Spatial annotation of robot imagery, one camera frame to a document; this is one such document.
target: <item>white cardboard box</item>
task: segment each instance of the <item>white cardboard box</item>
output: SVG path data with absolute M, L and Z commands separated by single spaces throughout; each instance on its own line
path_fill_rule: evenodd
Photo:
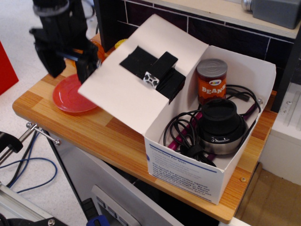
M 137 46 L 157 58 L 166 51 L 178 58 L 175 68 L 186 76 L 186 81 L 171 104 L 165 96 L 119 65 Z M 208 46 L 157 15 L 151 16 L 113 51 L 81 86 L 79 93 L 144 136 L 151 175 L 218 204 L 248 139 L 236 154 L 215 158 L 217 168 L 163 146 L 163 131 L 168 122 L 179 113 L 197 109 L 195 69 L 201 59 L 212 57 L 228 64 L 227 84 L 248 87 L 263 100 L 262 109 L 265 107 L 276 76 L 275 65 Z M 252 101 L 233 101 L 238 113 L 245 113 L 253 104 Z M 254 113 L 247 124 L 250 126 L 256 117 Z

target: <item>box lid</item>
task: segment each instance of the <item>box lid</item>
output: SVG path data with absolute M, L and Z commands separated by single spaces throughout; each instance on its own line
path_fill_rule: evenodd
M 137 46 L 156 58 L 169 52 L 178 58 L 175 69 L 187 76 L 208 45 L 152 15 L 80 87 L 81 95 L 144 135 L 169 99 L 119 65 Z

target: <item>metal rod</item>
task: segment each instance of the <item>metal rod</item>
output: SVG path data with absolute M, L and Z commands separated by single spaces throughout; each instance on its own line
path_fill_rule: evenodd
M 37 124 L 27 123 L 26 126 L 28 130 L 20 136 L 19 140 L 21 143 L 26 140 L 26 138 L 35 130 L 38 126 Z M 0 157 L 0 165 L 13 153 L 13 150 L 10 148 L 8 149 L 1 157 Z
M 49 140 L 52 140 L 55 145 L 60 145 L 61 144 L 61 141 L 59 139 L 54 140 L 51 136 L 49 136 L 48 134 L 44 133 L 42 130 L 39 130 L 38 128 L 35 128 L 35 130 L 37 132 L 41 133 L 42 135 L 46 136 Z

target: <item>tin can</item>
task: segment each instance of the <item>tin can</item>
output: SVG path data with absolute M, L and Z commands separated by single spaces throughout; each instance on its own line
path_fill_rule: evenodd
M 215 58 L 202 60 L 197 65 L 198 101 L 201 105 L 226 97 L 227 69 L 226 62 Z

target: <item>wooden countertop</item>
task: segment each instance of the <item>wooden countertop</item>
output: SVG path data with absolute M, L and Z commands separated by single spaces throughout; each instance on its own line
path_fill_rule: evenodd
M 41 128 L 223 223 L 231 221 L 276 118 L 277 114 L 269 111 L 275 93 L 263 111 L 219 205 L 215 205 L 151 176 L 147 170 L 143 136 L 103 109 L 97 107 L 83 113 L 58 109 L 52 101 L 52 92 L 61 80 L 76 73 L 71 61 L 66 60 L 66 63 L 61 75 L 55 79 L 45 76 L 13 103 L 18 116 L 38 123 Z

